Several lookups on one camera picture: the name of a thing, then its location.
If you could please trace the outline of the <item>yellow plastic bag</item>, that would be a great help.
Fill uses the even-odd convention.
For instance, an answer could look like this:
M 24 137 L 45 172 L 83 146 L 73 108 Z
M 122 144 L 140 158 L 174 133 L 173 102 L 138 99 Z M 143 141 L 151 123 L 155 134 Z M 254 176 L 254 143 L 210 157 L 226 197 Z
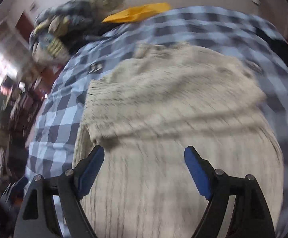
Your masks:
M 138 7 L 131 7 L 107 16 L 103 23 L 133 23 L 140 22 L 157 14 L 171 10 L 169 3 L 151 3 Z

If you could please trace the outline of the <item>cream plaid tweed jacket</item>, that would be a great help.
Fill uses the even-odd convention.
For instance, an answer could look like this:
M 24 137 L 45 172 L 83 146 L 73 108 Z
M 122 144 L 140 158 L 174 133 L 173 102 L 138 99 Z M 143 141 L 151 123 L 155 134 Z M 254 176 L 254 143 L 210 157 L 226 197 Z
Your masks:
M 81 202 L 98 237 L 191 237 L 207 206 L 184 162 L 193 146 L 228 175 L 256 177 L 276 224 L 283 156 L 259 109 L 256 65 L 178 43 L 140 44 L 89 83 L 73 163 L 104 163 Z

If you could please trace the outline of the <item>beige box fan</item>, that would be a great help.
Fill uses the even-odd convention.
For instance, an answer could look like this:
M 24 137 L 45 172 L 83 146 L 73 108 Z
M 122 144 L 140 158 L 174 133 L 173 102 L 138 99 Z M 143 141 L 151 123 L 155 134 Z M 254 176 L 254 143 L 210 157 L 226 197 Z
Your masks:
M 99 13 L 108 14 L 119 10 L 124 4 L 124 0 L 90 0 L 90 4 Z

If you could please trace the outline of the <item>black clothes on bed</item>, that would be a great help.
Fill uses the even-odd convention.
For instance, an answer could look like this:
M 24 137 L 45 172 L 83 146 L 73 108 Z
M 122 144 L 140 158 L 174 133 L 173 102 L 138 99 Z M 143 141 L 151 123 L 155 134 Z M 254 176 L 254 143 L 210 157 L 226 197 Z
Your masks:
M 263 39 L 270 49 L 280 57 L 288 67 L 288 44 L 280 39 L 270 38 L 264 31 L 255 27 L 255 34 Z

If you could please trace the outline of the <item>pile of bedding and clothes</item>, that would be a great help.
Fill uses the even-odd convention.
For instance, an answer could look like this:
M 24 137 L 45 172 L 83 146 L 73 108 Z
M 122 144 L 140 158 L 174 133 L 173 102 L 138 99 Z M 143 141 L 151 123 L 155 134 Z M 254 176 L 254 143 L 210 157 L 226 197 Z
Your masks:
M 95 24 L 96 13 L 85 0 L 71 0 L 42 11 L 29 38 L 33 60 L 45 66 L 66 64 L 74 47 Z

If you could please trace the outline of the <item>dark wooden tv stand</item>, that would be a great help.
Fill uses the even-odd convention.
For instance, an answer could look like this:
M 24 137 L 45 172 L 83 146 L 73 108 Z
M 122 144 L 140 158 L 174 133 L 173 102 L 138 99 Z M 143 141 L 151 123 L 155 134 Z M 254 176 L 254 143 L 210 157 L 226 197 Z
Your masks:
M 12 139 L 26 139 L 42 106 L 43 97 L 32 85 L 19 87 L 8 75 L 0 85 L 0 134 Z

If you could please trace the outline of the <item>dark red door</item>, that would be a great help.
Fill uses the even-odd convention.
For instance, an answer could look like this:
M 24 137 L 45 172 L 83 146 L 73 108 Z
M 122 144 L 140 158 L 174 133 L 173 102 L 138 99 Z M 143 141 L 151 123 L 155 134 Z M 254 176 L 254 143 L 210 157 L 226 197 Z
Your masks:
M 30 35 L 34 30 L 34 26 L 25 12 L 22 12 L 20 18 L 18 19 L 15 28 L 18 33 L 26 42 L 29 42 Z

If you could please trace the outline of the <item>blue checkered bed cover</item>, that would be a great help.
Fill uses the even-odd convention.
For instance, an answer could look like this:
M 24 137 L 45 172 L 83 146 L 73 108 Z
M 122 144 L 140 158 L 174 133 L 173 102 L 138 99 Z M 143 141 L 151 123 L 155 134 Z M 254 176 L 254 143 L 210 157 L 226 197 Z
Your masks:
M 75 54 L 55 80 L 35 125 L 25 175 L 59 175 L 72 163 L 73 147 L 91 80 L 131 58 L 138 42 L 169 46 L 179 41 L 203 46 L 261 67 L 257 75 L 267 96 L 262 104 L 284 159 L 283 205 L 277 237 L 288 237 L 288 63 L 273 52 L 256 30 L 281 39 L 273 24 L 258 16 L 220 7 L 173 9 L 138 23 L 123 24 Z

